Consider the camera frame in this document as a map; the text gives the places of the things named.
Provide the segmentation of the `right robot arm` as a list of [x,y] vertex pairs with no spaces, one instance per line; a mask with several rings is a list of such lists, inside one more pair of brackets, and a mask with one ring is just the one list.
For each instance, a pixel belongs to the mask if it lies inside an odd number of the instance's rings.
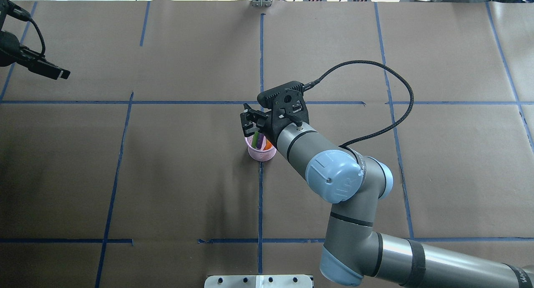
[[332,205],[320,271],[349,287],[375,277],[403,288],[532,288],[533,268],[515,267],[374,231],[378,201],[393,188],[374,157],[334,145],[307,122],[303,101],[258,111],[244,104],[245,136],[261,132],[309,188]]

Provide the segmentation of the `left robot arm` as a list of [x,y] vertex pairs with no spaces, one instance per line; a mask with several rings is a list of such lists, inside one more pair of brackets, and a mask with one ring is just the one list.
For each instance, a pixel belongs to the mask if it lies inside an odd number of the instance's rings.
[[0,28],[3,27],[6,17],[10,16],[23,22],[29,22],[33,25],[38,34],[41,50],[36,52],[29,47],[21,44],[14,33],[1,30],[0,32],[0,58],[1,67],[8,67],[17,63],[26,67],[30,72],[57,80],[68,79],[70,71],[58,67],[48,62],[45,58],[46,45],[44,37],[37,23],[34,21],[31,13],[23,9],[11,0],[0,0]]

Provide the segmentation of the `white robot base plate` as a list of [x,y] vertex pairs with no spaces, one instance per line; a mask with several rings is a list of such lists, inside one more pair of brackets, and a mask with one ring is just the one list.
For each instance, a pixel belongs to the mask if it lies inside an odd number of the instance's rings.
[[305,274],[214,275],[205,288],[314,288],[314,278]]

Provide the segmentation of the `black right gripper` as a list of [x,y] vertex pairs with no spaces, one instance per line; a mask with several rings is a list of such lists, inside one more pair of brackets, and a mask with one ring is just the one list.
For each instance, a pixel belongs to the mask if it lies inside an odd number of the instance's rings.
[[309,123],[308,109],[303,100],[294,102],[290,109],[279,107],[267,112],[252,109],[248,104],[243,106],[240,124],[244,137],[258,133],[265,135],[271,143],[278,143],[279,136],[288,125],[293,124],[302,129],[305,123]]

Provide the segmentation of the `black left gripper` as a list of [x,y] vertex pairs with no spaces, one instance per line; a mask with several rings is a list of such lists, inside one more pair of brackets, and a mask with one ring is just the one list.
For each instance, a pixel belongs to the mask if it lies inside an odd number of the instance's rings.
[[18,63],[32,73],[54,80],[59,78],[68,79],[71,74],[70,71],[51,64],[46,58],[39,58],[39,54],[29,47],[20,46],[19,51],[20,59]]

